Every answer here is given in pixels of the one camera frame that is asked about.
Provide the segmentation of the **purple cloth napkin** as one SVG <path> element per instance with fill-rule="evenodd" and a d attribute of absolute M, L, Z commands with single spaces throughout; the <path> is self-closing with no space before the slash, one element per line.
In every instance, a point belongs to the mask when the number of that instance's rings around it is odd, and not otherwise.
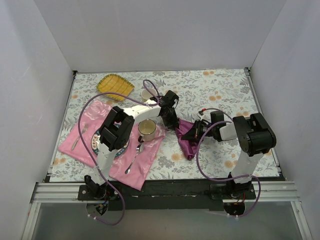
<path fill-rule="evenodd" d="M 178 139 L 179 146 L 187 160 L 192 160 L 195 157 L 198 144 L 196 142 L 189 142 L 182 140 L 182 137 L 192 129 L 193 123 L 186 120 L 179 120 L 179 127 L 175 129 L 175 134 Z"/>

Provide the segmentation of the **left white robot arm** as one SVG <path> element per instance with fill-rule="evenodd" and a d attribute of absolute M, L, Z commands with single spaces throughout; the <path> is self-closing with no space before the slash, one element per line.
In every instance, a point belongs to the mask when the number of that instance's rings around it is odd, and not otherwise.
<path fill-rule="evenodd" d="M 104 122 L 98 129 L 100 145 L 97 160 L 94 160 L 95 175 L 84 177 L 84 182 L 89 188 L 89 194 L 95 200 L 101 200 L 106 196 L 106 187 L 109 186 L 117 194 L 120 192 L 108 180 L 111 165 L 116 153 L 129 140 L 134 125 L 150 118 L 161 117 L 164 126 L 169 130 L 175 130 L 179 126 L 179 120 L 174 105 L 179 97 L 169 90 L 165 95 L 152 96 L 146 102 L 139 102 L 128 97 L 137 105 L 129 108 L 112 107 Z"/>

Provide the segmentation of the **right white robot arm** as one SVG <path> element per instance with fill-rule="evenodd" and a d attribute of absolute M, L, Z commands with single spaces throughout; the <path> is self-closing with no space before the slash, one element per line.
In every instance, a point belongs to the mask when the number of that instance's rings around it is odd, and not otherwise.
<path fill-rule="evenodd" d="M 205 137 L 212 137 L 217 142 L 237 140 L 241 152 L 235 167 L 227 178 L 211 178 L 209 193 L 214 200 L 244 199 L 245 196 L 255 199 L 253 173 L 263 155 L 276 146 L 276 135 L 261 113 L 236 116 L 228 121 L 226 116 L 223 111 L 212 108 L 210 121 L 201 119 L 193 124 L 181 121 L 179 142 L 192 158 L 199 156 L 200 143 Z"/>

